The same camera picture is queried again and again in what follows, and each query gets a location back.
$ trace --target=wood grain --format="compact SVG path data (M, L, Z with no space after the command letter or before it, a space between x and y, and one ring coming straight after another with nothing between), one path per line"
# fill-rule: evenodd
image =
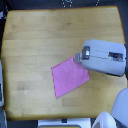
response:
M83 42L125 43L116 7L10 11L2 42L7 119L96 117L111 112L122 78L89 71L90 80L55 98L51 67L81 51Z

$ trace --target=pink cloth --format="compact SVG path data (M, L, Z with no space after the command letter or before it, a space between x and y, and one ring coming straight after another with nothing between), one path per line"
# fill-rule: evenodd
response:
M73 57L52 68L56 98L79 87L90 78L88 70L73 62Z

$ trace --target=floor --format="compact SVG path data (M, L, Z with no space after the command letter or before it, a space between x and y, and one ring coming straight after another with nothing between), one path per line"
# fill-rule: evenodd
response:
M58 2L59 4L55 6L47 4L47 8L64 8L64 6L70 7L70 4L68 5L66 3L63 4L62 1L61 2L60 1ZM81 0L81 1L74 0L74 5L72 4L71 7L96 6L97 2L95 1L97 0L90 0L90 1L92 1L93 4L90 4L88 0ZM128 43L128 0L99 0L97 6L103 6L103 5L118 6L119 12L121 15L121 20L123 23L125 40L126 40L126 43ZM8 11L7 11L6 5L3 3L2 0L0 0L0 45L2 44L2 36L3 36L4 24L6 21L7 12ZM37 124L38 124L38 121L8 121L7 122L8 128L36 128Z

